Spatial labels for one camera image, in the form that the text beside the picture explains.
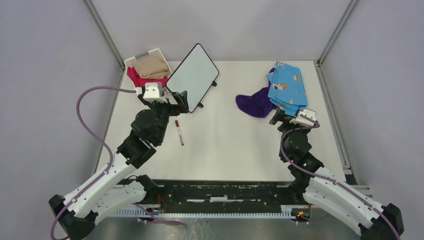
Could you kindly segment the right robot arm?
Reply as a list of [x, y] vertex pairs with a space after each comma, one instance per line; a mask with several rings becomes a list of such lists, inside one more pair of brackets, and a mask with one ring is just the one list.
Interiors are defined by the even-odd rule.
[[294, 176], [289, 199], [295, 204], [317, 206], [353, 230], [362, 240], [399, 240], [405, 232], [401, 210], [359, 192], [310, 152], [308, 133], [320, 127], [316, 112], [298, 110], [295, 117], [278, 108], [269, 121], [281, 123], [279, 157]]

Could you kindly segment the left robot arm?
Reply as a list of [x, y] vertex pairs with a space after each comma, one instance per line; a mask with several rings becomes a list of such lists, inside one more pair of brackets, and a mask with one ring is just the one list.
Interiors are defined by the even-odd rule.
[[129, 136], [116, 152], [102, 142], [109, 153], [109, 162], [72, 192], [50, 198], [48, 203], [55, 215], [51, 239], [55, 239], [55, 227], [60, 224], [67, 235], [65, 239], [83, 240], [116, 211], [141, 201], [151, 204], [156, 200], [158, 186], [148, 175], [137, 176], [120, 190], [112, 189], [157, 152], [156, 148], [165, 139], [170, 117], [188, 113], [187, 92], [173, 92], [172, 97], [175, 104], [162, 97], [151, 98], [147, 92], [140, 94], [148, 108], [136, 115]]

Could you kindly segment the black framed whiteboard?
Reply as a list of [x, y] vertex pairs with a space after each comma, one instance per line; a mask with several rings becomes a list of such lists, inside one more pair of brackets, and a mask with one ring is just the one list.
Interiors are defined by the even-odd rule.
[[200, 43], [196, 43], [168, 78], [167, 88], [171, 92], [187, 93], [188, 111], [202, 108], [204, 96], [215, 87], [220, 72]]

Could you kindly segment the white red whiteboard marker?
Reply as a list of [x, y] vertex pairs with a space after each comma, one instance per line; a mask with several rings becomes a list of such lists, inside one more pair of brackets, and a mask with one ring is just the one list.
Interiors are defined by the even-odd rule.
[[175, 125], [176, 125], [176, 128], [177, 128], [177, 132], [178, 132], [178, 136], [179, 136], [179, 139], [180, 139], [180, 143], [181, 143], [182, 146], [184, 146], [185, 143], [184, 143], [184, 139], [183, 139], [181, 127], [180, 127], [180, 124], [179, 124], [179, 121], [178, 120], [175, 120]]

